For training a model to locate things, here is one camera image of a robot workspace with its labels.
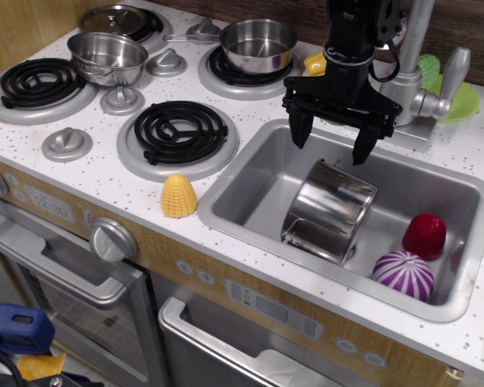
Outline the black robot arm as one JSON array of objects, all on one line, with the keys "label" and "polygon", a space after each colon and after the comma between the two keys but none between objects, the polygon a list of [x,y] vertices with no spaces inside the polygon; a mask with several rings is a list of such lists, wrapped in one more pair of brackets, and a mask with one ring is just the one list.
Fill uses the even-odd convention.
[{"label": "black robot arm", "polygon": [[324,73],[316,77],[288,77],[283,106],[289,115],[293,143],[302,148],[314,118],[358,129],[353,163],[363,164],[380,139],[392,136],[401,105],[381,95],[373,60],[387,46],[394,58],[393,38],[402,28],[398,1],[329,1],[330,34],[323,46]]}]

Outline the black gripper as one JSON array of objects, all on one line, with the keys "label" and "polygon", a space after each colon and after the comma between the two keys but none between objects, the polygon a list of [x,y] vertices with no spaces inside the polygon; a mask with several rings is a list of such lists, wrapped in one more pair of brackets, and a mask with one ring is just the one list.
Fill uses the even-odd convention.
[{"label": "black gripper", "polygon": [[370,84],[376,77],[377,48],[397,49],[392,40],[402,28],[398,1],[328,1],[329,37],[323,46],[325,74],[287,77],[283,106],[293,143],[302,149],[319,117],[359,129],[353,165],[364,164],[377,141],[390,137],[402,107]]}]

